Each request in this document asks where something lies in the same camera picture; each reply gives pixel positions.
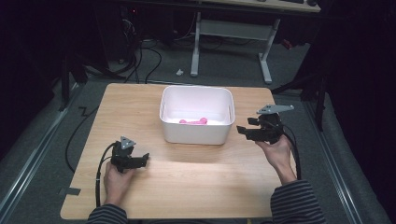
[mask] person's right hand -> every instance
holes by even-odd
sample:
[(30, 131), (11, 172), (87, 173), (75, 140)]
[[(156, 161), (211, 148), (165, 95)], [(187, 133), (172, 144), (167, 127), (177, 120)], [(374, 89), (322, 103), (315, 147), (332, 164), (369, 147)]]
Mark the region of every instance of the person's right hand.
[(124, 170), (123, 173), (120, 173), (117, 170), (117, 166), (111, 164), (111, 161), (106, 164), (105, 203), (112, 203), (116, 206), (120, 206), (125, 193), (129, 189), (129, 185), (134, 175), (134, 171), (135, 169), (131, 169)]
[(282, 185), (296, 180), (290, 165), (290, 141), (285, 135), (270, 145), (266, 142), (255, 142), (265, 153), (268, 162), (275, 168)]

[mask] finger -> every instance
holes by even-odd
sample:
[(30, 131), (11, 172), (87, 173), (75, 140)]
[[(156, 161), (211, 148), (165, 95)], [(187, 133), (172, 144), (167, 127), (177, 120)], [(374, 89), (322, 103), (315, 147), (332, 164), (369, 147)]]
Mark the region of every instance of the finger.
[(134, 171), (135, 171), (135, 169), (130, 169), (130, 170), (127, 170), (125, 174), (132, 176), (132, 175), (134, 175)]
[(263, 147), (263, 148), (268, 148), (270, 145), (268, 145), (268, 143), (266, 142), (260, 142), (260, 141), (256, 141), (255, 142), (257, 146), (259, 147)]
[(106, 173), (108, 173), (108, 171), (110, 170), (110, 168), (111, 168), (111, 162), (108, 161), (108, 162), (106, 163)]
[(288, 147), (291, 147), (291, 142), (289, 141), (289, 138), (286, 137), (285, 134), (282, 134), (279, 138), (280, 141), (284, 141), (286, 144), (288, 144)]

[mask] gray floor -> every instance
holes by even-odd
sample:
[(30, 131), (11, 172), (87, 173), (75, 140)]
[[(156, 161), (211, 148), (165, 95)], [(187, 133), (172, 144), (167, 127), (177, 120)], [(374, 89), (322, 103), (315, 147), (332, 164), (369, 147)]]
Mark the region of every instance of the gray floor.
[[(289, 50), (280, 45), (273, 45), (268, 58), (273, 83), (266, 85), (263, 82), (257, 56), (262, 42), (227, 39), (221, 45), (216, 42), (204, 43), (198, 77), (189, 75), (191, 45), (167, 47), (153, 41), (147, 41), (144, 45), (161, 54), (161, 64), (150, 75), (149, 83), (251, 86), (269, 89), (292, 81), (309, 49), (308, 45)], [(160, 60), (160, 56), (150, 49), (143, 49), (142, 55), (142, 63), (137, 70), (141, 83), (144, 82), (146, 74)], [(112, 64), (112, 69), (117, 69), (120, 66), (122, 65)], [(176, 75), (179, 69), (184, 71), (182, 76)], [(0, 163), (0, 180), (2, 182), (0, 196), (3, 199), (1, 214), (6, 214), (6, 218), (3, 219), (5, 222), (85, 222), (84, 220), (63, 220), (60, 218), (64, 196), (60, 195), (59, 191), (62, 188), (67, 188), (73, 177), (66, 165), (64, 152), (71, 134), (84, 119), (79, 107), (85, 106), (87, 113), (95, 109), (100, 104), (106, 85), (111, 82), (119, 81), (108, 77), (90, 76), (90, 80), (85, 86), (80, 85), (73, 91), (74, 101), (63, 113), (58, 111), (61, 105), (60, 85), (55, 87), (55, 98), (32, 120), (19, 141)], [(134, 75), (129, 82), (135, 82)], [(319, 133), (316, 126), (312, 124), (310, 115), (309, 108), (313, 103), (301, 102), (298, 94), (299, 91), (286, 91), (275, 95), (274, 98), (279, 105), (295, 106), (294, 111), (282, 113), (281, 118), (283, 123), (291, 127), (296, 134), (303, 178), (312, 183), (329, 223), (390, 223), (348, 148), (342, 130), (332, 112), (329, 97), (326, 98), (326, 109), (323, 116), (324, 132)], [(54, 126), (51, 129), (51, 125), (58, 118), (63, 118), (59, 126)], [(73, 167), (76, 167), (78, 163), (93, 120), (94, 114), (85, 120), (70, 142), (68, 159)], [(39, 147), (46, 133), (52, 133), (53, 137), (47, 147)], [(335, 170), (342, 177), (342, 183), (336, 178), (337, 176), (334, 177), (333, 170), (329, 168), (331, 167), (329, 164), (332, 165), (332, 160), (329, 160), (329, 155), (323, 149), (325, 147), (330, 149), (331, 159), (335, 162)], [(26, 164), (38, 152), (42, 152), (43, 159), (38, 161), (33, 169), (30, 169), (31, 167)], [(5, 213), (4, 202), (9, 198), (12, 188), (16, 186), (15, 183), (19, 183), (18, 177), (21, 177), (20, 174), (26, 167), (30, 169), (33, 178), (27, 179), (21, 185), (19, 190), (21, 194), (18, 194), (21, 197), (15, 197), (13, 201), (15, 207), (10, 207)], [(339, 188), (343, 185), (346, 186), (347, 194), (343, 194), (344, 191)], [(350, 204), (344, 203), (348, 200), (353, 202), (354, 207), (351, 208)], [(355, 214), (349, 214), (350, 211), (355, 211)], [(214, 222), (246, 223), (245, 220), (216, 220)]]

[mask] striped sleeve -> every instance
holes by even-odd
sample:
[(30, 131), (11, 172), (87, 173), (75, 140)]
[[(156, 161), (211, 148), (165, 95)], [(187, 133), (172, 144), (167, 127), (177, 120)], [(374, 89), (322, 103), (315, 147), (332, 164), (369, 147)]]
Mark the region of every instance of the striped sleeve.
[(87, 224), (125, 224), (127, 222), (126, 212), (116, 205), (108, 203), (95, 208), (88, 217)]
[(297, 180), (275, 189), (271, 197), (274, 223), (327, 223), (311, 184)]

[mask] pink object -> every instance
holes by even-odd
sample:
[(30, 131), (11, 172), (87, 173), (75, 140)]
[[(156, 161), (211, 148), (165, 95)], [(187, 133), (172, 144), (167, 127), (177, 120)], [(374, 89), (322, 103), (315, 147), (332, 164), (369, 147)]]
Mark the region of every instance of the pink object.
[(179, 123), (185, 123), (185, 124), (207, 124), (207, 119), (206, 118), (201, 118), (199, 120), (195, 121), (186, 121), (184, 119), (181, 119)]

